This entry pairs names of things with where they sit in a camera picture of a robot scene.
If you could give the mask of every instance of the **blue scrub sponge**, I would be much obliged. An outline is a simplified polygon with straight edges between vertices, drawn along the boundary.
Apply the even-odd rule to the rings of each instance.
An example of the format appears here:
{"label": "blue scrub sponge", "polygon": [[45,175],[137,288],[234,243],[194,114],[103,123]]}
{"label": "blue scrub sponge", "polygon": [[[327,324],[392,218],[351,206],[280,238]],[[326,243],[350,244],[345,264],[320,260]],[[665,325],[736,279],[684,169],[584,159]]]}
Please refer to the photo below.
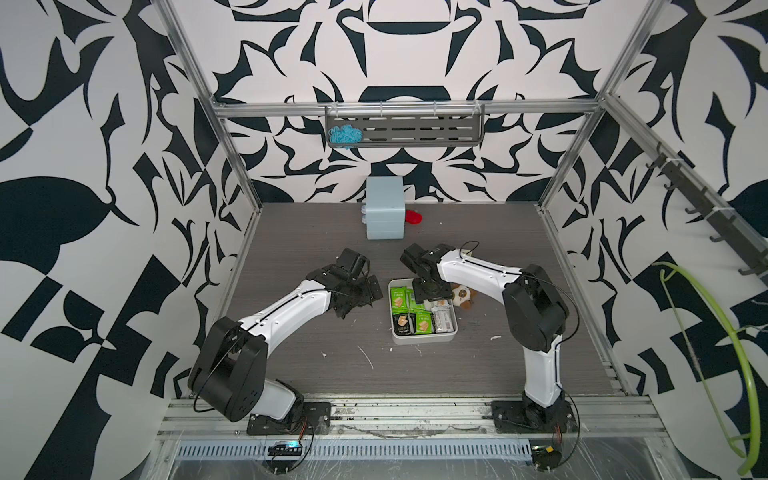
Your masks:
{"label": "blue scrub sponge", "polygon": [[362,130],[354,128],[352,125],[343,125],[341,128],[334,127],[328,132],[332,144],[358,144],[362,141]]}

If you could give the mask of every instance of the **green hose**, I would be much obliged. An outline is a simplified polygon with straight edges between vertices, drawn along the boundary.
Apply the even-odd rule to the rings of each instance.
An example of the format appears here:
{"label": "green hose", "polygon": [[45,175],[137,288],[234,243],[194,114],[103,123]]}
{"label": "green hose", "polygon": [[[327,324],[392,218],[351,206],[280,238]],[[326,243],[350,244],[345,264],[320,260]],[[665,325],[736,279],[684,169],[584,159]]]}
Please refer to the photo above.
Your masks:
{"label": "green hose", "polygon": [[[725,312],[723,311],[722,308],[720,308],[720,305],[717,304],[717,301],[712,297],[712,295],[710,295],[710,293],[707,292],[707,289],[705,289],[701,285],[701,283],[699,283],[699,281],[696,280],[685,269],[675,265],[674,263],[669,263],[669,262],[656,262],[656,263],[653,263],[652,265],[668,266],[673,270],[673,272],[670,273],[669,276],[665,276],[666,272],[664,271],[664,269],[661,269],[659,274],[659,277],[661,279],[661,286],[664,288],[664,292],[667,294],[667,299],[669,300],[669,303],[672,306],[672,311],[674,312],[675,318],[677,318],[677,323],[680,325],[680,330],[683,332],[683,338],[685,338],[685,343],[686,345],[688,345],[688,352],[690,354],[690,358],[692,359],[694,363],[694,367],[697,373],[699,374],[699,378],[701,379],[701,383],[703,384],[704,390],[707,392],[707,397],[709,398],[710,404],[712,405],[712,409],[715,412],[715,416],[717,417],[717,422],[720,424],[720,429],[723,430],[723,435],[725,435],[725,438],[728,441],[728,445],[730,446],[730,449],[733,450],[739,457],[741,458],[746,457],[746,460],[744,460],[744,462],[741,464],[741,466],[737,470],[739,475],[746,475],[747,472],[751,470],[752,467],[757,463],[757,457],[760,454],[760,406],[757,403],[757,390],[755,388],[755,379],[752,377],[752,366],[750,365],[750,360],[746,356],[746,353],[744,352],[744,348],[741,345],[741,340],[737,335],[738,330],[733,328]],[[672,296],[670,295],[669,290],[667,290],[667,282],[672,278],[672,276],[675,273],[679,273],[680,275],[684,276],[686,280],[688,280],[688,282],[690,282],[690,284],[694,286],[694,288],[709,304],[710,308],[715,313],[717,320],[720,322],[720,325],[723,327],[723,329],[726,331],[731,341],[733,342],[733,349],[736,351],[736,356],[739,358],[739,364],[741,365],[741,372],[744,377],[744,384],[746,385],[746,397],[749,400],[749,404],[750,404],[750,432],[749,433],[738,435],[736,437],[730,437],[728,435],[728,432],[725,428],[725,423],[723,422],[723,419],[720,417],[720,410],[715,405],[714,398],[712,396],[712,393],[710,392],[709,386],[707,385],[707,380],[704,378],[704,375],[701,372],[701,366],[699,365],[699,361],[696,355],[694,354],[694,349],[691,346],[690,341],[688,340],[688,335],[686,334],[685,328],[683,327],[683,321],[680,319],[680,316],[677,313],[677,308],[672,302]],[[736,445],[736,442],[744,439],[750,440],[750,451],[748,454],[745,454]]]}

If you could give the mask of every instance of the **light blue container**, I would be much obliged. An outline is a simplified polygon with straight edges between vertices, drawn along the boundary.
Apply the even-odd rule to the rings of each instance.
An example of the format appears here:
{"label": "light blue container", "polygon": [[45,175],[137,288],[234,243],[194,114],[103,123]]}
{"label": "light blue container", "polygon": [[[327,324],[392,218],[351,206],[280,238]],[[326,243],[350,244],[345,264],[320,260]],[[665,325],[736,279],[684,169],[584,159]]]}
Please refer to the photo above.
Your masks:
{"label": "light blue container", "polygon": [[363,221],[368,240],[400,239],[405,233],[406,199],[402,177],[368,177]]}

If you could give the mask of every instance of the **white stain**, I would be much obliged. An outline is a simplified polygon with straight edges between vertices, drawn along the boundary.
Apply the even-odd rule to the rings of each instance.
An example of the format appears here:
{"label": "white stain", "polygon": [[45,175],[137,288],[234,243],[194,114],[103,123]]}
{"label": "white stain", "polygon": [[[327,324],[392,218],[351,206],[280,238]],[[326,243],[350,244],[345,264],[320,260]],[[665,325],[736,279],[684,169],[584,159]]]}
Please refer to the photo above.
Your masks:
{"label": "white stain", "polygon": [[370,359],[370,358],[368,358],[368,355],[366,355],[366,353],[365,353],[365,352],[362,352],[362,354],[366,356],[366,360],[368,360],[368,363],[370,363],[370,364],[371,364],[371,370],[373,370],[373,364],[371,363],[371,359]]}

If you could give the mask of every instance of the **gray floor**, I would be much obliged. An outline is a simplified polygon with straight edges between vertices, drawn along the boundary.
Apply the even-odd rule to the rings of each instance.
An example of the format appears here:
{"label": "gray floor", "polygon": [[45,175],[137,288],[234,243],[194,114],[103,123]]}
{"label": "gray floor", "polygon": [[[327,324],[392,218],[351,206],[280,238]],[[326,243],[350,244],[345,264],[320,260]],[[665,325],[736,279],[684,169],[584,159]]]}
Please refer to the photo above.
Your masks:
{"label": "gray floor", "polygon": [[[228,315],[239,319],[286,295],[311,270],[332,263],[344,247],[371,260],[382,290],[413,274],[400,253],[413,242],[460,247],[478,240],[473,255],[506,266],[544,267],[568,289],[532,204],[418,204],[420,225],[406,225],[404,240],[367,240],[358,204],[267,204],[247,254]],[[303,393],[517,395],[525,364],[512,338],[504,307],[479,296],[470,310],[457,309],[458,333],[447,343],[397,346],[389,331],[387,299],[310,320],[270,356],[267,374]],[[573,312],[567,333],[575,327]],[[370,358],[373,368],[360,350]],[[582,325],[562,347],[561,379],[572,395],[611,393],[611,385]]]}

